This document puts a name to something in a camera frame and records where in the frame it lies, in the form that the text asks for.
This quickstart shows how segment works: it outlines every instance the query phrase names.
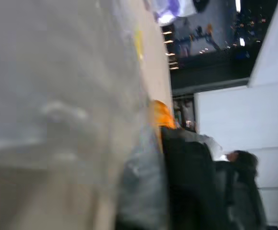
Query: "plastic bag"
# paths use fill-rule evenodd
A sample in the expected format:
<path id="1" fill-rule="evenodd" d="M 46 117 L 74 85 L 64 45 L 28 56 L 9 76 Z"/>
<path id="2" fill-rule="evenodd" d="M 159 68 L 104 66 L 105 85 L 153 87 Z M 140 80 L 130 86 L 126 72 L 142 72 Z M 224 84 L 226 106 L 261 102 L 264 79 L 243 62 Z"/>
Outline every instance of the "plastic bag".
<path id="1" fill-rule="evenodd" d="M 0 230 L 112 228 L 148 110 L 123 4 L 0 0 Z"/>

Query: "translucent plastic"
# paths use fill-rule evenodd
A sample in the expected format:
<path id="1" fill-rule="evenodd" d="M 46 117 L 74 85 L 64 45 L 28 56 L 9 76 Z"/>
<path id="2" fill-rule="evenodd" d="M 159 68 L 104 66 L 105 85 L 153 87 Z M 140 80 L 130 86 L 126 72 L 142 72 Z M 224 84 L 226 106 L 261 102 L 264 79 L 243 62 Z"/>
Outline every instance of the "translucent plastic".
<path id="1" fill-rule="evenodd" d="M 0 0 L 0 230 L 112 229 L 149 127 L 134 23 L 123 0 Z"/>

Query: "yellow sticker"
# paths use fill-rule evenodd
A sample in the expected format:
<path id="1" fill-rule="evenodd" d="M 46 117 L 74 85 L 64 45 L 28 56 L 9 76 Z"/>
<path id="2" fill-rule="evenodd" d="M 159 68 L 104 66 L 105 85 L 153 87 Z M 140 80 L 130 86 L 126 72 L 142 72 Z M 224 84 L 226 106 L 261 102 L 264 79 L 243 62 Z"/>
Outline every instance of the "yellow sticker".
<path id="1" fill-rule="evenodd" d="M 136 30 L 135 32 L 135 47 L 139 60 L 143 60 L 143 41 L 141 30 Z"/>

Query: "dark hair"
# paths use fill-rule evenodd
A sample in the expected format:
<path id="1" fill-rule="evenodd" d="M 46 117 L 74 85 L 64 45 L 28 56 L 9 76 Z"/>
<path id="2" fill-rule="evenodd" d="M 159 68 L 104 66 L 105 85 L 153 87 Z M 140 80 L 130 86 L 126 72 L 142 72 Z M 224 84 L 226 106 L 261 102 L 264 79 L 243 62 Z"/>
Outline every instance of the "dark hair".
<path id="1" fill-rule="evenodd" d="M 238 153 L 236 160 L 237 164 L 243 165 L 249 169 L 255 170 L 258 166 L 258 158 L 247 151 L 235 150 L 234 152 Z"/>

